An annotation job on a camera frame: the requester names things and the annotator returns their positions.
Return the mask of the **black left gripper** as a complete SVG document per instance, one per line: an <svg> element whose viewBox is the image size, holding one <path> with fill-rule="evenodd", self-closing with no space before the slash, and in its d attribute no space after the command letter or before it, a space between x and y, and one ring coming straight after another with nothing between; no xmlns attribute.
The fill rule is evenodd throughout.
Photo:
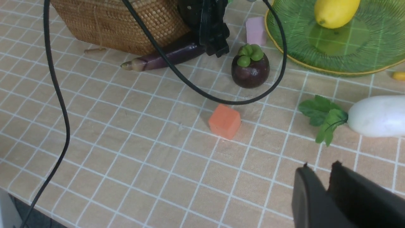
<svg viewBox="0 0 405 228"><path fill-rule="evenodd" d="M229 53L230 31L224 22L227 0L179 0L178 12L184 23L197 35L198 44L208 56L218 58Z"/></svg>

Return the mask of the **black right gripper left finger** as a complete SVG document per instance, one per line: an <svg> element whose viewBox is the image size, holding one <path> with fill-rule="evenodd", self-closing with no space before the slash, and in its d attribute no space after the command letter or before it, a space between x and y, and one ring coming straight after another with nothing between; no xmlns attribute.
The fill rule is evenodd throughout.
<svg viewBox="0 0 405 228"><path fill-rule="evenodd" d="M295 170L292 212L295 228L348 227L348 219L307 164Z"/></svg>

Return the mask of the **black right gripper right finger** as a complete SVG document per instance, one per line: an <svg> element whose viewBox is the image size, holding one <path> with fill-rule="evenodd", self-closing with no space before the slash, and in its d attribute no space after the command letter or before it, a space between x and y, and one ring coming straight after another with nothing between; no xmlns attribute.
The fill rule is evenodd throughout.
<svg viewBox="0 0 405 228"><path fill-rule="evenodd" d="M341 162L332 164L328 193L358 228L403 228L405 202Z"/></svg>

